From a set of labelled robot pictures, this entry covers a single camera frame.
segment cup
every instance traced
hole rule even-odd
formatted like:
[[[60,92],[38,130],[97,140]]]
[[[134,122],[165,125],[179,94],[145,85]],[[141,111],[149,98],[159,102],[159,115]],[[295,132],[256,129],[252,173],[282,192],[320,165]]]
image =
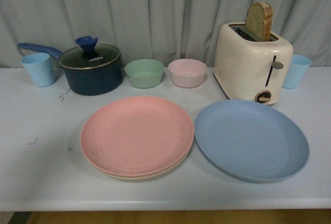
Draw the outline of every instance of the cup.
[[[296,88],[307,72],[310,64],[311,60],[309,58],[294,54],[283,83],[283,88]]]
[[[32,81],[38,87],[46,87],[55,82],[51,56],[47,53],[34,53],[22,58],[21,63]]]

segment toaster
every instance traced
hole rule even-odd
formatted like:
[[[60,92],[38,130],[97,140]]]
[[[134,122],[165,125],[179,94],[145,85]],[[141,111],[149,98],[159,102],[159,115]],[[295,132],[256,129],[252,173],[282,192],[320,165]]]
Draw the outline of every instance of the toaster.
[[[292,56],[292,45],[275,33],[261,42],[244,22],[227,23],[219,32],[213,73],[230,99],[274,104]]]

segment saucepan handle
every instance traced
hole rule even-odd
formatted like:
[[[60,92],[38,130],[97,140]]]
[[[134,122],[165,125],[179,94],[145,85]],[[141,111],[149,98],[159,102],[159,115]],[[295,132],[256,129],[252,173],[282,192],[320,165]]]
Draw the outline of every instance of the saucepan handle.
[[[46,46],[41,46],[39,44],[32,44],[32,43],[19,43],[17,46],[21,49],[26,49],[26,50],[31,50],[31,51],[36,51],[36,52],[45,52],[56,58],[56,60],[59,60],[62,52],[59,51],[56,48],[53,47],[46,47]]]

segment plate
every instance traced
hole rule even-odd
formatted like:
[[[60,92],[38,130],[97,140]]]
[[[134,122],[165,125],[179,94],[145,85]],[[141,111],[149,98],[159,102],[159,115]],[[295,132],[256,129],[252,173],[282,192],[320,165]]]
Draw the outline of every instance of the plate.
[[[94,113],[83,127],[81,149],[107,175],[142,179],[177,165],[193,140],[193,122],[183,108],[162,98],[136,96]]]
[[[225,100],[207,106],[194,123],[202,153],[222,171],[253,182],[271,182],[298,173],[309,144],[287,116],[263,104]]]

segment brand logo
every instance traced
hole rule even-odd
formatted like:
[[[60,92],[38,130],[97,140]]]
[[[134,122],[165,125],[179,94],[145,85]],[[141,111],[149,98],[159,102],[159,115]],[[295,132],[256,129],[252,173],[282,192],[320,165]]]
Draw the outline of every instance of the brand logo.
[[[95,61],[95,60],[99,60],[99,59],[103,59],[103,57],[95,57],[95,58],[91,58],[89,61],[90,61],[90,62],[93,62],[93,61]]]

